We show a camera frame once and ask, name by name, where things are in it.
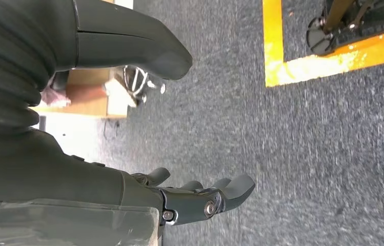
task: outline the yellow tape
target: yellow tape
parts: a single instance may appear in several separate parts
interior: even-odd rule
[[[281,0],[263,0],[262,7],[266,87],[384,64],[384,34],[341,47],[328,56],[311,55],[285,63]]]

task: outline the white wall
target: white wall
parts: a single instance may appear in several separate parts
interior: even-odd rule
[[[115,0],[115,4],[133,9],[133,0]]]

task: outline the bolt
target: bolt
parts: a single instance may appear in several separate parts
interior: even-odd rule
[[[319,19],[318,19],[318,25],[319,25],[320,27],[325,26],[325,24],[326,24],[326,19],[325,19],[325,18],[319,18]]]
[[[216,212],[216,205],[213,201],[208,201],[205,205],[204,212],[207,218],[211,218]]]
[[[171,221],[174,218],[174,213],[171,211],[164,211],[163,212],[163,219],[166,221]]]

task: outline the robotic hand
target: robotic hand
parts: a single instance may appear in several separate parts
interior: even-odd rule
[[[130,175],[62,152],[31,128],[42,91],[56,71],[136,65],[180,79],[192,57],[159,21],[99,0],[0,0],[0,203],[37,199],[156,208],[164,225],[203,221],[240,206],[249,176],[158,187],[166,169]]]

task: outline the gray carpet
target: gray carpet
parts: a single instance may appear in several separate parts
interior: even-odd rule
[[[131,110],[120,136],[108,122],[98,161],[166,167],[167,186],[245,172],[257,182],[240,209],[167,228],[164,245],[384,245],[384,65],[264,88],[261,0],[135,2],[194,67]],[[315,6],[284,0],[286,59],[306,54]]]

